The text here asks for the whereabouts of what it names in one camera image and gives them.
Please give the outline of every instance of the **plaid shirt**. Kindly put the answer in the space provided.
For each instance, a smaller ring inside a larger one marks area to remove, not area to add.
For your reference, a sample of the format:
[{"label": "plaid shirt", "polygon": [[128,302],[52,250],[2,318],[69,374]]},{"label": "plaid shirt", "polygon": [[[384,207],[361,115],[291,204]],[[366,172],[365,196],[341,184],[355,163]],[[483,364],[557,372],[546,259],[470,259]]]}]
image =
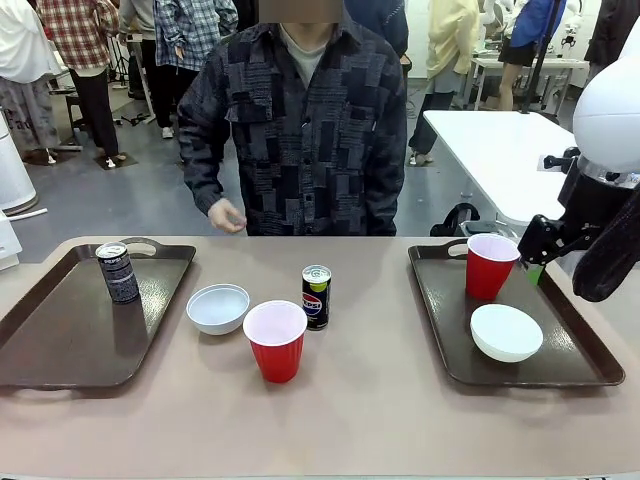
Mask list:
[{"label": "plaid shirt", "polygon": [[106,37],[118,33],[118,10],[109,0],[40,0],[38,10],[67,67],[109,64]]},{"label": "plaid shirt", "polygon": [[[199,72],[220,38],[236,31],[238,12],[231,0],[154,0],[156,63]],[[175,47],[181,47],[180,60]]]},{"label": "plaid shirt", "polygon": [[308,89],[277,25],[218,48],[179,106],[185,181],[222,197],[221,120],[232,123],[249,235],[394,235],[407,117],[392,48],[346,17]]}]

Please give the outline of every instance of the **soda can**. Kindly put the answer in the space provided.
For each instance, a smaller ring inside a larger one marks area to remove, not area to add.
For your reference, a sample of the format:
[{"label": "soda can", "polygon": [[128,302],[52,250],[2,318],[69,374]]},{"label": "soda can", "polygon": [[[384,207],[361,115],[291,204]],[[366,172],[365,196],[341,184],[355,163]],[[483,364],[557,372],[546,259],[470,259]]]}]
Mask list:
[{"label": "soda can", "polygon": [[96,249],[96,257],[113,303],[129,303],[138,298],[138,281],[124,243],[105,243]]},{"label": "soda can", "polygon": [[311,265],[302,271],[302,308],[307,314],[307,329],[322,330],[329,324],[331,270]]}]

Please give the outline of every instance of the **hand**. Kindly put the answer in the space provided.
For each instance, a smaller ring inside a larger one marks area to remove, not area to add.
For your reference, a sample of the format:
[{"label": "hand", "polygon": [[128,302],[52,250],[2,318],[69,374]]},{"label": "hand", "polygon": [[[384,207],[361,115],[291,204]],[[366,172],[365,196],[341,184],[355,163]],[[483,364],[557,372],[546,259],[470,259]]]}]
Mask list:
[{"label": "hand", "polygon": [[211,224],[226,233],[239,233],[247,226],[247,219],[233,204],[223,198],[209,209]]}]

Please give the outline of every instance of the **red cup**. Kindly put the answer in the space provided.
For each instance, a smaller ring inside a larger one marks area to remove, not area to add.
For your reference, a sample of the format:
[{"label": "red cup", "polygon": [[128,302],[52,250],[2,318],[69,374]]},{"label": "red cup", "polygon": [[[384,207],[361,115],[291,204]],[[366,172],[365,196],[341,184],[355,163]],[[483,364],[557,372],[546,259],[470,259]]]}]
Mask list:
[{"label": "red cup", "polygon": [[266,381],[286,383],[296,376],[307,329],[302,308],[281,300],[266,302],[247,314],[242,328]]},{"label": "red cup", "polygon": [[474,235],[468,246],[467,293],[478,300],[493,301],[520,258],[518,246],[490,233]]}]

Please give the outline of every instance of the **white bowl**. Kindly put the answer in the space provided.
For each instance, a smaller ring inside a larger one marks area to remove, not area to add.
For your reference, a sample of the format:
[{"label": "white bowl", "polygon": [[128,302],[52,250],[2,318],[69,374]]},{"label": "white bowl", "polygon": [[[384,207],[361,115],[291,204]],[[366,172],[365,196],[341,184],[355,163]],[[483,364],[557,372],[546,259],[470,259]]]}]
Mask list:
[{"label": "white bowl", "polygon": [[242,325],[249,308],[249,294],[236,285],[213,285],[196,293],[187,304],[187,315],[202,333],[226,335]]},{"label": "white bowl", "polygon": [[485,355],[504,363],[526,360],[544,340],[533,318],[506,305],[485,305],[473,312],[471,335]]}]

